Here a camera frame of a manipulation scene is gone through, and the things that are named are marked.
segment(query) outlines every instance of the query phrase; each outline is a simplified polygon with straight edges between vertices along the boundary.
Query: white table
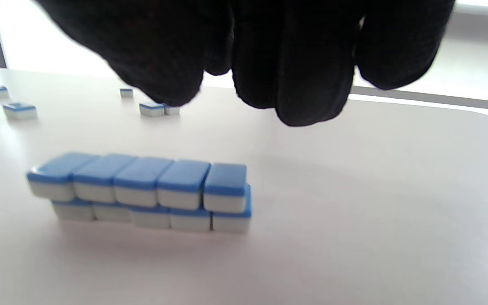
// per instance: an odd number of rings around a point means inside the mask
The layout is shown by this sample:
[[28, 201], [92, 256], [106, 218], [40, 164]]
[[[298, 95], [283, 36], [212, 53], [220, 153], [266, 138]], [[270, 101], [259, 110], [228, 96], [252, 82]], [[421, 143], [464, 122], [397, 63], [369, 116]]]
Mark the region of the white table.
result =
[[[0, 305], [488, 305], [488, 116], [348, 102], [289, 128], [232, 89], [145, 118], [119, 81], [1, 71]], [[26, 170], [66, 151], [248, 164], [247, 236], [59, 222]]]

